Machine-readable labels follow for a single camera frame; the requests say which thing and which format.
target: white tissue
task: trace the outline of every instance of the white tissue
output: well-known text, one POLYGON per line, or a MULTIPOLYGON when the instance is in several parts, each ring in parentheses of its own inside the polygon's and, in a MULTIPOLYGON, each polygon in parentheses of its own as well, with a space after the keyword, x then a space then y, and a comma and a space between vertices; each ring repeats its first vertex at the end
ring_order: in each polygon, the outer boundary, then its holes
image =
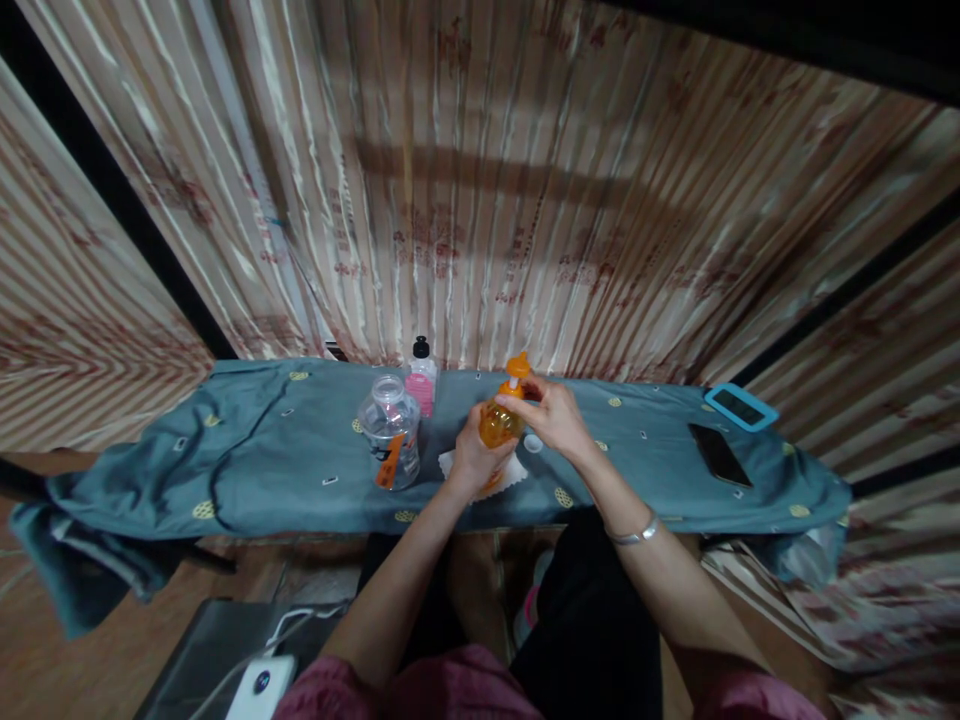
MULTIPOLYGON (((450 452, 445 452, 437 460, 440 462, 440 469, 443 470, 444 479, 450 476, 450 470, 453 468, 453 457, 456 450, 451 450, 450 452)), ((527 469, 520 463, 520 459, 517 457, 516 453, 512 453, 507 459, 507 463, 503 468, 503 477, 500 482, 494 485, 492 488, 487 488, 477 495, 473 502, 478 500, 486 500, 491 495, 496 495, 498 492, 503 492, 511 485, 516 485, 518 482, 523 480, 527 476, 527 469)))

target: white power bank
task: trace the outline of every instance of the white power bank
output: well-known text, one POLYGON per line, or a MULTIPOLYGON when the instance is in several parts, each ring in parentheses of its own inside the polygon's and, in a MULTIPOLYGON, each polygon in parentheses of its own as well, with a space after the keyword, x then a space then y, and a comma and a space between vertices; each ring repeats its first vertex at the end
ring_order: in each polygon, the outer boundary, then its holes
POLYGON ((293 655, 251 662, 233 696, 227 720, 270 720, 296 670, 297 659, 293 655))

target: silver bracelet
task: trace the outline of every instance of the silver bracelet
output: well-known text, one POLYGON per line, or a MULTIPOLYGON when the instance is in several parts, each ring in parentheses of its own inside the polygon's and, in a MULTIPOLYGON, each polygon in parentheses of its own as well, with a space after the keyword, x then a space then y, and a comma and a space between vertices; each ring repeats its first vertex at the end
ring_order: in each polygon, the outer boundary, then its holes
POLYGON ((637 535, 611 535, 610 531, 607 530, 607 537, 610 538, 615 545, 636 545, 639 542, 644 540, 649 540, 654 535, 657 534, 657 529, 660 527, 660 518, 657 517, 656 513, 653 513, 653 517, 650 519, 650 524, 648 524, 643 532, 637 535))

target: black pants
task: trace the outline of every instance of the black pants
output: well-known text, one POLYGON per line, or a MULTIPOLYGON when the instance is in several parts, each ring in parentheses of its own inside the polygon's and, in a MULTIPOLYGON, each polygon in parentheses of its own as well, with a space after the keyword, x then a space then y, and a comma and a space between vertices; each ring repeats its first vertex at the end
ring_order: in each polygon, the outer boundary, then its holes
MULTIPOLYGON (((358 593, 399 539, 370 536, 358 593)), ((467 642, 446 593, 448 550, 437 563, 401 669, 467 642)), ((560 535, 537 596, 537 614, 537 626, 510 672, 540 712, 548 718, 659 720, 659 631, 594 508, 580 511, 560 535)))

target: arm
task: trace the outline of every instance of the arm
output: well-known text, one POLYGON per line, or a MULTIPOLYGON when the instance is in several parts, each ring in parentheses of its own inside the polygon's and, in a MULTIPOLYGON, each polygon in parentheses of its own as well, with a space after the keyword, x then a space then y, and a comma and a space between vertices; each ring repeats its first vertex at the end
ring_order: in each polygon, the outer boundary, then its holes
POLYGON ((437 558, 457 519, 516 441, 488 449, 478 430, 480 405, 457 437, 449 479, 370 578, 320 655, 348 662, 367 687, 383 691, 397 671, 437 558))
MULTIPOLYGON (((497 402, 526 420, 576 468, 607 532, 639 534, 653 513, 593 442, 573 392, 536 377, 525 380, 524 389, 539 398, 539 407, 506 396, 497 396, 497 402)), ((763 655, 736 614, 667 528, 661 525, 648 541, 615 548, 630 582, 674 649, 694 701, 733 669, 766 669, 763 655), (723 662, 718 656, 724 656, 723 662)))

